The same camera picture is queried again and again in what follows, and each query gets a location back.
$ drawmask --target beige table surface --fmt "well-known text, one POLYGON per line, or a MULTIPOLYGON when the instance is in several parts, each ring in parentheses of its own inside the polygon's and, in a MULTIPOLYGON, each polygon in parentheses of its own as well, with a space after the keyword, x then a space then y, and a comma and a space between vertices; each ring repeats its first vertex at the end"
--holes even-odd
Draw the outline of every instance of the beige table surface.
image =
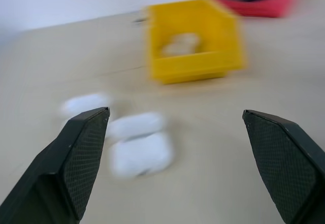
POLYGON ((106 144, 82 223, 283 223, 259 176, 244 109, 291 119, 325 148, 325 9, 300 1, 285 19, 242 19, 249 68, 223 79, 161 86, 147 78, 139 13, 33 30, 0 54, 0 201, 60 130, 57 110, 104 91, 115 117, 170 120, 166 171, 118 181, 106 144))

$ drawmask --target textured gripper pad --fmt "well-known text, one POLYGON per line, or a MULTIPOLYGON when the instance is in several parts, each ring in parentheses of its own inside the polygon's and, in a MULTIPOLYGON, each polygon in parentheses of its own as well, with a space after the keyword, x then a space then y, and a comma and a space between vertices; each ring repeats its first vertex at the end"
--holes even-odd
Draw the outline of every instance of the textured gripper pad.
POLYGON ((100 113, 86 123, 63 167, 63 180, 78 220, 86 210, 100 166, 107 113, 100 113))
POLYGON ((251 113, 244 121, 262 180, 284 222, 294 223, 320 175, 282 127, 251 113))

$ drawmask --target white object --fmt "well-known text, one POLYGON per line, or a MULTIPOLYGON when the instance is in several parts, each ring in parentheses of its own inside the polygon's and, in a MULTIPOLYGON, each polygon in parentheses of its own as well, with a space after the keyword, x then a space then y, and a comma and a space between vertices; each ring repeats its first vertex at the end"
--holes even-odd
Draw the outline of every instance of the white object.
POLYGON ((112 102, 112 99, 103 93, 82 95, 66 101, 60 109, 60 114, 64 118, 72 118, 85 111, 99 107, 110 107, 112 102))
POLYGON ((137 136, 161 131, 166 127, 165 118, 156 112, 127 116, 107 125, 107 133, 116 140, 125 140, 137 136))
POLYGON ((120 141, 110 148, 112 173, 119 178, 133 178, 164 170, 174 158, 174 149, 166 133, 120 141))
POLYGON ((200 38, 194 33, 175 35, 172 42, 162 49, 163 56, 177 56, 194 54, 200 38))

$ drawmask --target white item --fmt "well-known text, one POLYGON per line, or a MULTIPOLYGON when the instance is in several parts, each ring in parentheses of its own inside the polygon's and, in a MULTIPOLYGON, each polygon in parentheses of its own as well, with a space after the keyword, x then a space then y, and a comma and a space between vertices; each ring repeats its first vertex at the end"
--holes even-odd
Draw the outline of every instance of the white item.
POLYGON ((156 112, 127 116, 108 124, 108 134, 116 140, 152 134, 166 127, 165 118, 156 112))
POLYGON ((172 42, 162 49, 162 55, 176 56, 194 54, 199 42, 199 36, 194 33, 175 35, 172 38, 172 42))
POLYGON ((112 99, 103 93, 94 93, 74 97, 66 101, 60 109, 60 114, 64 118, 72 118, 82 112, 99 107, 110 107, 112 99))
POLYGON ((133 178, 164 170, 174 158, 174 149, 166 133, 120 141, 110 148, 112 173, 119 178, 133 178))

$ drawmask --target yellow box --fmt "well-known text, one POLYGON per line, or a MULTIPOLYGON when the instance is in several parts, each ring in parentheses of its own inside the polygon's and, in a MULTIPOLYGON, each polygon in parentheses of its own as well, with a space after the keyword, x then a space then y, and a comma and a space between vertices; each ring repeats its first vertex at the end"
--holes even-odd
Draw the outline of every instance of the yellow box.
POLYGON ((223 77, 244 68, 236 16, 215 0, 190 0, 148 7, 149 67, 162 83, 223 77), (195 33, 201 43, 195 54, 163 57, 172 36, 195 33))

